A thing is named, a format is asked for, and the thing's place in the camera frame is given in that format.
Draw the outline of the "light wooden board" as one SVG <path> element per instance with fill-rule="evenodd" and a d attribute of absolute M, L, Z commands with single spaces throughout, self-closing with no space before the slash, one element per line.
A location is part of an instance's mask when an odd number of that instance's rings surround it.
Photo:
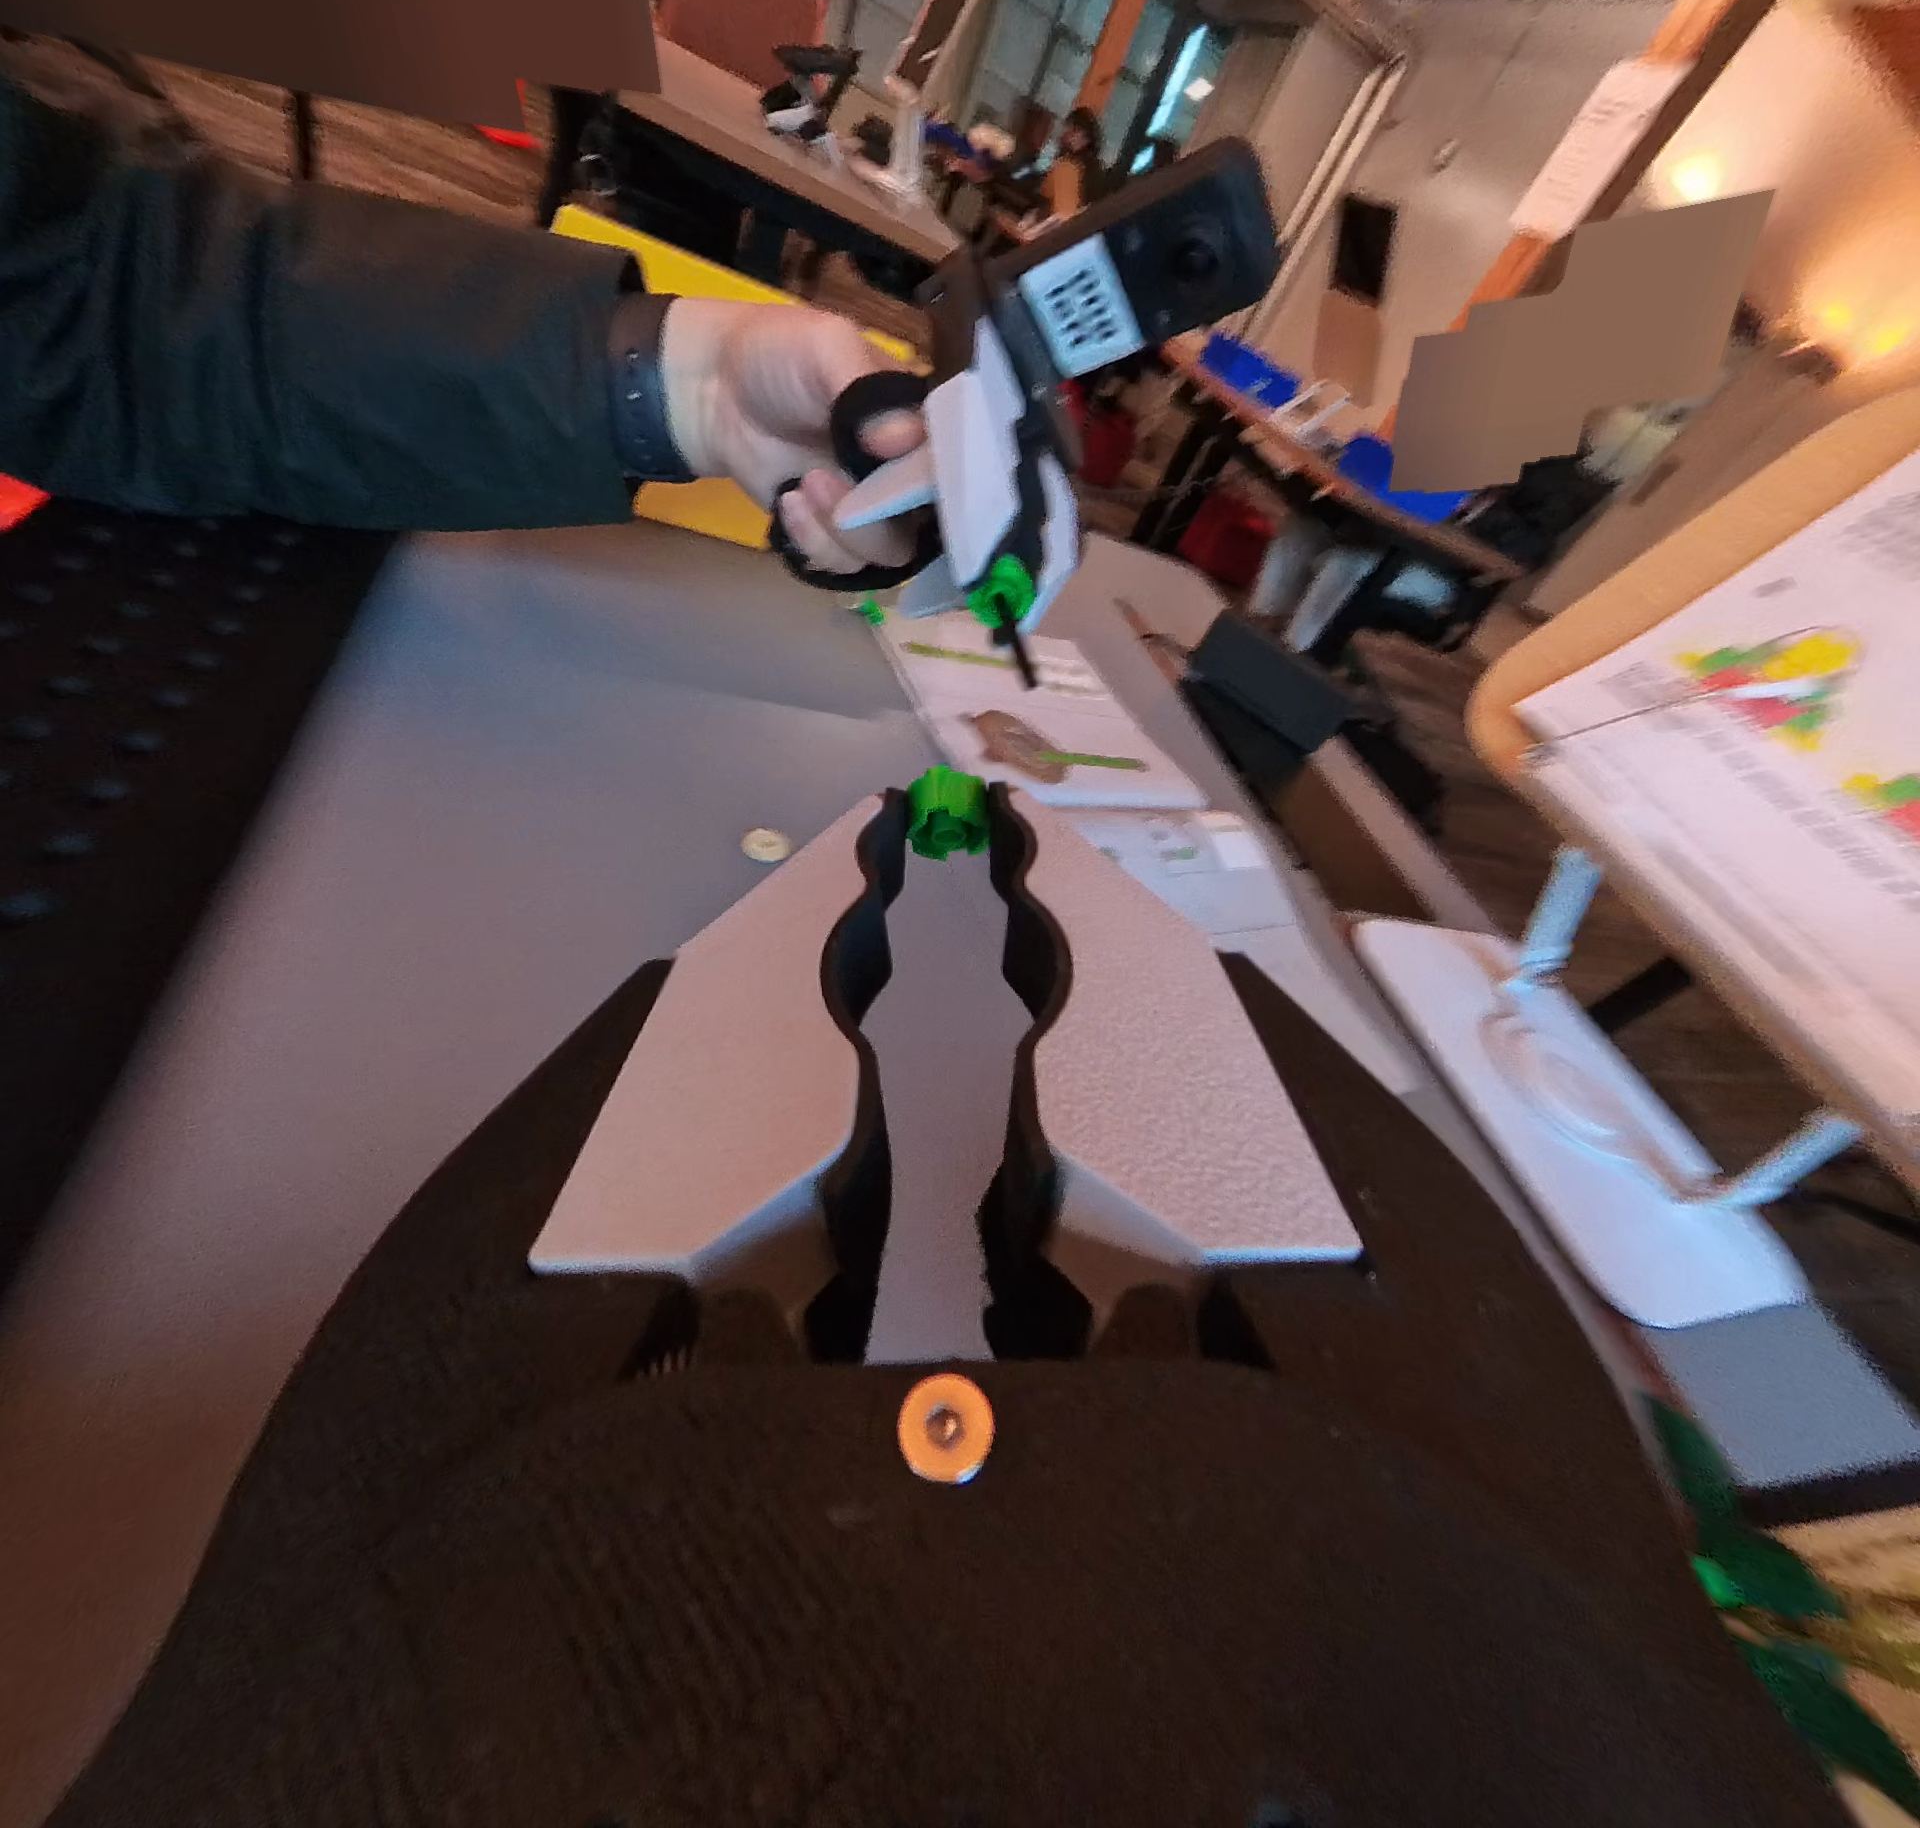
<path fill-rule="evenodd" d="M 1862 401 L 1812 431 L 1795 447 L 1756 465 L 1711 506 L 1651 540 L 1632 562 L 1608 567 L 1571 595 L 1524 641 L 1500 653 L 1475 686 L 1466 709 L 1471 744 L 1481 763 L 1559 840 L 1593 853 L 1627 910 L 1659 941 L 1667 957 L 1690 968 L 1698 988 L 1715 995 L 1740 1024 L 1841 1121 L 1860 1124 L 1860 1145 L 1914 1193 L 1916 1136 L 1901 1132 L 1845 1071 L 1819 1055 L 1802 1021 L 1736 970 L 1701 928 L 1600 836 L 1569 811 L 1528 760 L 1534 737 L 1519 707 L 1539 690 L 1647 636 L 1701 593 L 1732 581 L 1776 544 L 1818 523 L 1828 510 L 1866 488 L 1878 475 L 1916 454 L 1918 388 L 1914 384 Z"/>

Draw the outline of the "grey desk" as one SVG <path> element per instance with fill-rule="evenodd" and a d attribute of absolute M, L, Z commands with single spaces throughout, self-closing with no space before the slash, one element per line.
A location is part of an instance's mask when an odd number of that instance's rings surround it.
<path fill-rule="evenodd" d="M 526 1271 L 740 834 L 927 758 L 750 551 L 397 555 L 5 1318 L 5 1823 L 1850 1823 L 1419 1080 L 1307 1109 L 1362 1267 L 975 1368 L 961 1485 Z"/>

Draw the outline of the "long wooden table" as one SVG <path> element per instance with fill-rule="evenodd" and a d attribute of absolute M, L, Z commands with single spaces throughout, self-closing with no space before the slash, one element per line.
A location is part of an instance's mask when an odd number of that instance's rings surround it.
<path fill-rule="evenodd" d="M 1465 570 L 1475 582 L 1513 585 L 1528 570 L 1479 541 L 1456 525 L 1426 525 L 1410 519 L 1384 497 L 1367 492 L 1353 475 L 1339 471 L 1331 459 L 1295 436 L 1278 412 L 1229 386 L 1202 361 L 1204 343 L 1198 337 L 1176 337 L 1159 350 L 1158 357 L 1174 382 L 1198 395 L 1202 412 L 1224 428 L 1230 446 L 1247 449 L 1251 459 L 1281 481 L 1306 481 L 1307 500 L 1334 503 L 1338 510 L 1382 532 L 1393 544 L 1419 552 L 1440 565 Z"/>

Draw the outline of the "grey background table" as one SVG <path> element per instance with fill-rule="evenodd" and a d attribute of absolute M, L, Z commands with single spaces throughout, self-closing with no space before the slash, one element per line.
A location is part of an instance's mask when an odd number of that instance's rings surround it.
<path fill-rule="evenodd" d="M 756 86 L 684 44 L 656 43 L 655 87 L 621 87 L 618 103 L 670 143 L 692 174 L 768 224 L 830 255 L 890 255 L 937 265 L 958 235 L 919 194 L 861 175 L 821 146 L 777 134 Z"/>

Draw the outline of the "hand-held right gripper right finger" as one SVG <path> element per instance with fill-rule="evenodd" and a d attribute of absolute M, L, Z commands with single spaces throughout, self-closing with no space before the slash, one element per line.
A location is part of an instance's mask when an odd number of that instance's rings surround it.
<path fill-rule="evenodd" d="M 1363 1243 L 1235 981 L 1242 961 L 1055 808 L 995 785 L 1003 976 L 1030 1014 L 982 1203 L 995 1356 L 1083 1356 L 1140 1287 Z"/>

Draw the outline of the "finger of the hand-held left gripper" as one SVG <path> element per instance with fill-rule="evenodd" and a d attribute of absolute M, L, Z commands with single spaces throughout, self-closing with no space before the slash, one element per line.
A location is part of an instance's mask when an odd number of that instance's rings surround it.
<path fill-rule="evenodd" d="M 1059 595 L 1080 565 L 1080 501 L 1066 466 L 1018 466 L 1018 563 L 1027 595 Z"/>
<path fill-rule="evenodd" d="M 979 592 L 1011 556 L 1035 592 L 1050 586 L 1047 492 L 1021 487 L 1027 391 L 995 321 L 973 321 L 966 359 L 935 370 L 925 401 L 933 463 L 935 562 L 950 592 Z"/>

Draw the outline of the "black wrist band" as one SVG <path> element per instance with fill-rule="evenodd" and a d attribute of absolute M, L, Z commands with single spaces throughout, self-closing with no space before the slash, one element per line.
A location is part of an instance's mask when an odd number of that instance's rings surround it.
<path fill-rule="evenodd" d="M 616 465 L 632 487 L 697 479 L 676 436 L 665 370 L 665 323 L 673 295 L 625 290 L 609 326 L 609 417 Z"/>

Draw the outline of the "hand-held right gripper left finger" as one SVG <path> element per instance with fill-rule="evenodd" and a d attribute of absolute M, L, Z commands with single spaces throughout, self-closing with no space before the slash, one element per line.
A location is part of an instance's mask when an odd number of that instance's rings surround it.
<path fill-rule="evenodd" d="M 868 1353 L 894 1159 L 864 1021 L 903 883 L 904 790 L 886 789 L 661 967 L 532 1272 L 748 1291 L 809 1355 Z"/>

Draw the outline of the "black device with green lights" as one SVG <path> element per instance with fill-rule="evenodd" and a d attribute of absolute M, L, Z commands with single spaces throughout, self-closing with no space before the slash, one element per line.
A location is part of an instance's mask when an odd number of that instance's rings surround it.
<path fill-rule="evenodd" d="M 1353 686 L 1261 621 L 1224 610 L 1183 659 L 1174 687 L 1218 752 L 1266 804 L 1339 737 L 1427 836 L 1440 836 L 1444 785 L 1406 745 L 1398 709 L 1369 676 Z"/>

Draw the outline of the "white paper sign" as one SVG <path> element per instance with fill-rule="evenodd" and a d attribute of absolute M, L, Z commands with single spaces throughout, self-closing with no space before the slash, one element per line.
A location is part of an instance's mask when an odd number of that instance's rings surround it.
<path fill-rule="evenodd" d="M 1682 84 L 1687 65 L 1622 60 L 1608 68 L 1510 217 L 1548 245 L 1575 231 Z"/>

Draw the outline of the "green toy bamboo leaves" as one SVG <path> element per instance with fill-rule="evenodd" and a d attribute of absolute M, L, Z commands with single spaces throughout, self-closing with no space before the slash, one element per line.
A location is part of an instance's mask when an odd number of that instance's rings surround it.
<path fill-rule="evenodd" d="M 1916 1823 L 1916 1756 L 1857 1693 L 1860 1678 L 1918 1693 L 1916 1590 L 1819 1575 L 1746 1519 L 1732 1467 L 1684 1410 L 1655 1394 L 1641 1404 L 1690 1519 L 1693 1575 L 1726 1638 L 1831 1785 L 1852 1782 Z"/>

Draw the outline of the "person's left forearm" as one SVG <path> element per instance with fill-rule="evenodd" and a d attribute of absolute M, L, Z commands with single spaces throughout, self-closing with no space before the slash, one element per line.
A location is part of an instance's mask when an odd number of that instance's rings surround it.
<path fill-rule="evenodd" d="M 632 507 L 625 250 L 255 179 L 5 78 L 3 470 L 48 495 L 361 530 Z"/>

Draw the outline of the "open instruction booklet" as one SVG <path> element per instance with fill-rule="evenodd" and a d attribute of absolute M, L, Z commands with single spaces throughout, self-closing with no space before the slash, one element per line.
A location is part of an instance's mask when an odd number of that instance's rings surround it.
<path fill-rule="evenodd" d="M 1014 653 L 966 610 L 873 614 L 947 764 L 1059 811 L 1220 947 L 1250 951 L 1255 936 L 1299 921 L 1257 832 L 1204 797 L 1072 641 L 1027 641 L 1027 686 Z"/>

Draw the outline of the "printed instruction sheet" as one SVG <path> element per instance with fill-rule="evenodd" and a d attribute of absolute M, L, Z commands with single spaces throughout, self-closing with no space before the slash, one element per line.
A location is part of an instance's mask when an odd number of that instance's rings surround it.
<path fill-rule="evenodd" d="M 1571 676 L 1524 728 L 1732 967 L 1916 1040 L 1916 457 Z"/>

